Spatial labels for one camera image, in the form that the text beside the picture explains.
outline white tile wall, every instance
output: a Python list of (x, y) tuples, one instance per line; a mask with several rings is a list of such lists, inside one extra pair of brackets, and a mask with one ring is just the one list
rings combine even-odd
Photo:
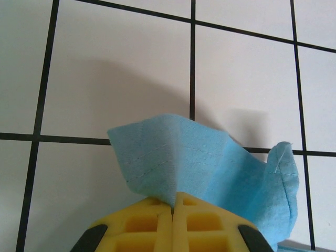
[(302, 149), (293, 46), (196, 28), (196, 121), (207, 114), (243, 146)]
[(196, 20), (293, 39), (289, 1), (197, 0)]
[(107, 138), (160, 113), (188, 117), (190, 24), (62, 0), (42, 134)]
[(314, 236), (317, 247), (336, 250), (336, 157), (308, 157)]
[(299, 48), (307, 149), (336, 151), (336, 54)]
[(141, 199), (112, 147), (41, 143), (25, 251), (70, 251), (92, 222)]
[(166, 13), (181, 17), (190, 17), (191, 2), (189, 0), (107, 0), (116, 4), (148, 9), (155, 12)]
[(51, 2), (0, 3), (1, 132), (33, 132)]
[[(107, 1), (191, 16), (189, 0)], [(335, 49), (335, 1), (294, 2), (298, 41)], [(0, 2), (0, 139), (33, 132), (51, 4)], [(292, 39), (290, 1), (196, 0), (196, 19)], [(190, 35), (188, 23), (60, 0), (41, 133), (107, 138), (111, 127), (160, 113), (188, 117)], [(289, 141), (302, 150), (293, 45), (202, 26), (195, 45), (198, 122), (244, 146)], [(299, 60), (307, 149), (336, 152), (336, 54), (299, 47)], [(0, 251), (15, 251), (30, 145), (0, 140)], [(295, 158), (299, 215), (286, 242), (307, 248), (305, 174)], [(318, 251), (336, 251), (335, 159), (308, 157)], [(25, 252), (70, 251), (92, 221), (141, 198), (110, 146), (42, 142)]]
[(336, 49), (334, 0), (295, 0), (298, 41)]
[(15, 251), (30, 142), (0, 140), (0, 250)]

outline stitching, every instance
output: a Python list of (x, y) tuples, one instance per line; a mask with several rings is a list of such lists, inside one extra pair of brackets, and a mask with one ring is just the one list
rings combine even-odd
[(192, 162), (192, 163), (196, 163), (196, 164), (213, 165), (213, 164), (207, 164), (207, 163), (201, 163), (201, 162), (193, 161), (193, 160), (190, 160), (190, 159), (186, 159), (186, 160), (189, 161), (189, 162)]
[(281, 159), (283, 158), (283, 155), (285, 154), (286, 149), (288, 148), (288, 146), (290, 146), (290, 145), (287, 145), (287, 146), (285, 147), (285, 149), (284, 149), (284, 151), (283, 151), (283, 153), (282, 153), (282, 155), (281, 155), (281, 157), (280, 157), (279, 159), (278, 159), (278, 152), (276, 152), (276, 153), (277, 153), (278, 163), (277, 163), (277, 166), (275, 167), (275, 171), (274, 171), (274, 173), (277, 173), (277, 170), (278, 170), (280, 161), (281, 161)]
[[(172, 144), (172, 143), (167, 143), (167, 144), (164, 144), (164, 145), (162, 145), (162, 146), (159, 146), (159, 147), (157, 147), (157, 148), (151, 150), (150, 152), (148, 152), (148, 153), (146, 153), (146, 154), (143, 154), (143, 155), (139, 156), (138, 158), (136, 158), (136, 159), (134, 159), (134, 160), (132, 160), (132, 161), (125, 162), (124, 164), (131, 164), (131, 163), (133, 163), (133, 162), (135, 162), (135, 161), (137, 161), (137, 160), (139, 160), (139, 159), (141, 159), (141, 158), (143, 158), (143, 157), (145, 157), (145, 156), (151, 154), (152, 152), (157, 151), (157, 150), (159, 150), (159, 149), (161, 149), (161, 148), (163, 148), (163, 147), (165, 147), (165, 146), (169, 146), (169, 145), (173, 145), (173, 144)], [(209, 155), (213, 155), (213, 156), (219, 156), (218, 154), (215, 154), (215, 153), (212, 153), (212, 152), (202, 151), (202, 150), (199, 150), (199, 149), (196, 149), (196, 148), (191, 148), (191, 147), (186, 147), (186, 146), (185, 146), (185, 148), (186, 148), (186, 149), (189, 149), (189, 150), (193, 150), (193, 151), (200, 151), (200, 152), (202, 152), (202, 153), (204, 153), (204, 154), (209, 154)]]
[(146, 153), (146, 154), (143, 154), (143, 155), (139, 156), (138, 158), (136, 158), (136, 159), (134, 159), (134, 160), (132, 160), (132, 161), (125, 162), (124, 164), (130, 164), (130, 163), (133, 163), (133, 162), (135, 162), (136, 160), (139, 160), (139, 159), (143, 158), (144, 156), (147, 156), (147, 155), (151, 154), (152, 152), (154, 152), (154, 151), (156, 151), (156, 150), (158, 150), (158, 149), (160, 149), (160, 148), (163, 148), (163, 147), (165, 147), (165, 146), (168, 146), (168, 145), (172, 145), (172, 144), (171, 144), (171, 143), (167, 143), (167, 144), (164, 144), (164, 145), (162, 145), (162, 146), (159, 146), (159, 147), (157, 147), (157, 148), (151, 150), (150, 152), (148, 152), (148, 153)]
[(286, 200), (287, 200), (287, 206), (288, 206), (288, 210), (289, 210), (289, 220), (291, 220), (292, 216), (293, 216), (293, 213), (292, 213), (292, 210), (289, 206), (289, 200), (288, 200), (288, 194), (287, 194), (287, 190), (286, 190), (286, 187), (285, 187), (285, 183), (284, 183), (284, 178), (282, 177), (282, 173), (281, 173), (281, 168), (279, 167), (279, 171), (280, 171), (280, 174), (281, 174), (281, 182), (282, 182), (282, 186), (283, 186), (283, 191), (285, 192), (285, 196), (286, 196)]
[[(267, 172), (267, 174), (274, 175), (274, 172)], [(281, 172), (277, 172), (276, 174), (279, 174), (279, 175), (282, 175), (282, 176), (292, 176), (292, 175), (297, 175), (297, 173), (286, 173), (286, 174), (283, 174), (283, 173), (281, 173)]]
[(140, 177), (142, 177), (142, 176), (144, 176), (144, 175), (146, 175), (146, 174), (148, 174), (148, 173), (154, 171), (154, 170), (157, 169), (160, 165), (163, 165), (163, 164), (165, 164), (165, 163), (172, 162), (172, 161), (173, 161), (173, 160), (171, 159), (171, 160), (164, 161), (164, 162), (162, 162), (162, 163), (160, 163), (160, 164), (157, 164), (156, 166), (154, 166), (154, 167), (151, 168), (150, 170), (144, 172), (143, 174), (141, 174), (141, 175), (139, 175), (139, 176), (136, 176), (136, 177), (134, 177), (134, 178), (131, 178), (130, 180), (127, 180), (126, 183), (132, 182), (132, 181), (134, 181), (134, 180), (136, 180), (136, 179), (138, 179), (138, 178), (140, 178)]

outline yellow foam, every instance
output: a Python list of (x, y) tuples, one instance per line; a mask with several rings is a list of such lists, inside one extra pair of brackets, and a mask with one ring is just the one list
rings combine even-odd
[(249, 252), (238, 230), (247, 220), (186, 193), (169, 205), (146, 198), (92, 224), (107, 231), (96, 252)]

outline black grid line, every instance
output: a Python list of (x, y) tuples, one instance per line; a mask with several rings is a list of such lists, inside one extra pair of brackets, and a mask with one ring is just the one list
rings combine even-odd
[[(75, 144), (91, 144), (91, 145), (111, 145), (109, 139), (104, 138), (83, 138), (77, 136), (60, 136), (60, 135), (37, 135), (32, 134), (16, 134), (16, 133), (0, 133), (0, 140), (11, 141), (28, 141), (28, 142), (48, 142), (48, 143), (75, 143)], [(255, 148), (255, 147), (243, 147), (250, 153), (263, 153), (267, 154), (271, 150), (270, 148)], [(336, 158), (336, 152), (328, 151), (304, 151), (293, 150), (294, 155), (306, 155), (306, 156), (324, 156)]]
[[(45, 98), (47, 92), (48, 76), (50, 70), (51, 54), (53, 50), (56, 20), (58, 14), (58, 6), (60, 0), (53, 0), (49, 30), (47, 36), (47, 44), (45, 51), (45, 58), (43, 64), (43, 70), (41, 74), (40, 90), (38, 96), (38, 103), (36, 109), (36, 117), (34, 124), (33, 134), (19, 134), (19, 133), (6, 133), (0, 132), (0, 140), (14, 140), (14, 141), (30, 141), (31, 150), (28, 162), (28, 172), (24, 193), (24, 200), (22, 206), (22, 214), (20, 218), (19, 232), (17, 237), (16, 252), (23, 252), (25, 246), (25, 238), (28, 225), (29, 209), (31, 203), (31, 197), (33, 192), (33, 184), (35, 177), (35, 169), (37, 162), (37, 154), (40, 142), (52, 142), (52, 143), (71, 143), (71, 144), (93, 144), (93, 145), (110, 145), (108, 139), (98, 139), (98, 138), (80, 138), (71, 136), (54, 136), (54, 135), (41, 135), (41, 125), (44, 113)], [(290, 0), (291, 5), (291, 17), (292, 17), (292, 29), (293, 29), (293, 40), (279, 38), (275, 36), (269, 36), (265, 34), (255, 33), (252, 31), (237, 29), (233, 27), (227, 27), (224, 25), (212, 24), (196, 20), (196, 0), (191, 0), (191, 18), (179, 17), (175, 15), (150, 11), (147, 9), (141, 9), (131, 6), (125, 6), (121, 4), (115, 4), (111, 2), (105, 2), (101, 0), (74, 0), (88, 4), (100, 5), (115, 9), (120, 9), (124, 11), (150, 15), (160, 18), (166, 18), (175, 20), (178, 22), (190, 23), (191, 24), (191, 53), (190, 53), (190, 119), (195, 120), (195, 30), (196, 25), (205, 26), (213, 29), (220, 29), (227, 32), (233, 32), (238, 34), (243, 34), (252, 37), (258, 37), (262, 39), (268, 39), (277, 41), (280, 43), (291, 44), (294, 46), (295, 52), (295, 62), (296, 62), (296, 72), (297, 72), (297, 86), (298, 86), (298, 103), (300, 111), (300, 125), (301, 125), (301, 137), (302, 137), (302, 150), (293, 150), (294, 155), (302, 155), (304, 162), (304, 174), (306, 181), (306, 196), (307, 196), (307, 209), (308, 209), (308, 219), (309, 219), (309, 231), (310, 231), (310, 242), (311, 249), (315, 250), (314, 242), (314, 232), (313, 232), (313, 219), (312, 219), (312, 209), (311, 209), (311, 199), (310, 199), (310, 186), (309, 186), (309, 172), (308, 172), (308, 156), (330, 156), (336, 157), (336, 152), (323, 152), (323, 151), (308, 151), (306, 145), (306, 134), (305, 134), (305, 122), (303, 113), (303, 101), (302, 101), (302, 91), (301, 91), (301, 80), (300, 80), (300, 67), (299, 67), (299, 55), (298, 47), (307, 47), (315, 50), (326, 51), (329, 53), (336, 53), (336, 49), (316, 46), (312, 44), (302, 43), (297, 41), (296, 33), (296, 21), (295, 21), (295, 10), (293, 0)], [(270, 149), (268, 148), (249, 148), (245, 149), (251, 153), (268, 153)]]
[[(42, 74), (41, 74), (40, 90), (38, 94), (33, 136), (39, 136), (41, 133), (44, 104), (46, 100), (48, 77), (49, 77), (49, 70), (50, 70), (51, 54), (52, 54), (53, 44), (54, 44), (59, 0), (53, 0), (52, 3), (53, 4), (51, 7), (51, 13), (50, 13), (47, 44), (46, 44), (46, 51), (45, 51)], [(39, 141), (33, 140), (31, 143), (31, 149), (30, 149), (30, 155), (29, 155), (27, 180), (26, 180), (26, 186), (25, 186), (24, 200), (22, 204), (19, 231), (17, 235), (16, 252), (24, 252), (24, 249), (25, 249), (26, 234), (27, 234), (28, 219), (29, 219), (29, 210), (30, 210), (30, 204), (32, 200), (31, 197), (33, 194), (38, 146), (39, 146)]]
[[(141, 9), (141, 8), (131, 7), (131, 6), (122, 5), (122, 4), (105, 2), (105, 1), (102, 1), (102, 0), (75, 0), (75, 1), (83, 2), (83, 3), (89, 3), (89, 4), (95, 4), (95, 5), (105, 6), (105, 7), (110, 7), (110, 8), (114, 8), (114, 9), (121, 9), (121, 10), (124, 10), (124, 11), (135, 12), (135, 13), (140, 13), (140, 14), (150, 15), (150, 16), (155, 16), (155, 17), (161, 17), (161, 18), (176, 20), (176, 21), (179, 21), (179, 22), (190, 23), (190, 24), (192, 22), (195, 22), (195, 24), (199, 25), (199, 26), (205, 26), (205, 27), (209, 27), (209, 28), (213, 28), (213, 29), (225, 30), (227, 32), (233, 32), (233, 33), (243, 34), (243, 35), (252, 36), (252, 37), (269, 39), (269, 40), (273, 40), (273, 41), (277, 41), (277, 42), (281, 42), (281, 43), (286, 43), (286, 44), (291, 44), (291, 45), (294, 44), (294, 41), (291, 40), (291, 39), (285, 39), (285, 38), (270, 36), (270, 35), (266, 35), (266, 34), (256, 33), (256, 32), (248, 31), (248, 30), (237, 29), (237, 28), (224, 26), (224, 25), (219, 25), (219, 24), (212, 24), (212, 23), (201, 21), (201, 20), (192, 20), (192, 18), (179, 17), (179, 16), (170, 15), (170, 14), (166, 14), (166, 13), (155, 12), (155, 11), (152, 11), (152, 10), (150, 11), (150, 10), (147, 10), (147, 9)], [(299, 42), (299, 41), (296, 41), (296, 44), (299, 45), (299, 46), (302, 46), (302, 47), (308, 47), (308, 48), (312, 48), (312, 49), (315, 49), (315, 50), (327, 51), (327, 52), (330, 52), (330, 53), (332, 52), (332, 53), (336, 54), (336, 49), (333, 49), (333, 48), (327, 48), (327, 47), (302, 43), (302, 42)]]
[(189, 118), (193, 121), (195, 121), (195, 41), (196, 41), (195, 20), (196, 20), (196, 0), (191, 0)]
[(140, 14), (144, 14), (144, 15), (150, 15), (150, 16), (155, 16), (155, 17), (172, 19), (172, 20), (185, 22), (185, 23), (190, 23), (189, 18), (179, 17), (179, 16), (170, 15), (170, 14), (161, 13), (161, 12), (154, 12), (152, 10), (150, 11), (150, 10), (147, 10), (147, 9), (140, 9), (140, 8), (131, 7), (131, 6), (122, 5), (122, 4), (115, 4), (115, 3), (105, 2), (105, 1), (101, 1), (101, 0), (76, 0), (76, 1), (89, 3), (89, 4), (96, 4), (96, 5), (110, 7), (110, 8), (114, 8), (114, 9), (122, 9), (124, 11), (135, 12), (135, 13), (140, 13)]
[[(294, 55), (295, 55), (295, 66), (296, 66), (296, 76), (297, 76), (297, 85), (298, 85), (298, 101), (299, 101), (299, 111), (300, 111), (302, 149), (306, 151), (307, 150), (306, 130), (305, 130), (305, 122), (304, 122), (305, 118), (303, 114), (303, 100), (302, 100), (302, 89), (301, 89), (300, 63), (299, 63), (299, 52), (298, 52), (298, 44), (297, 44), (294, 0), (290, 0), (290, 9), (291, 9), (291, 17), (292, 17)], [(315, 250), (315, 238), (314, 238), (314, 227), (313, 227), (313, 216), (312, 216), (312, 209), (311, 209), (311, 198), (310, 198), (311, 196), (310, 196), (310, 184), (309, 184), (309, 172), (308, 172), (308, 157), (305, 153), (303, 154), (303, 167), (305, 171), (304, 179), (306, 182), (306, 198), (307, 198), (310, 247), (312, 250)]]

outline blue towel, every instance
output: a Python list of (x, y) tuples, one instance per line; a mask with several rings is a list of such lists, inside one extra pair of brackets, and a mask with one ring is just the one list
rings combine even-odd
[(108, 131), (128, 187), (171, 206), (186, 192), (253, 222), (274, 251), (297, 218), (298, 171), (291, 145), (264, 163), (230, 138), (172, 114)]

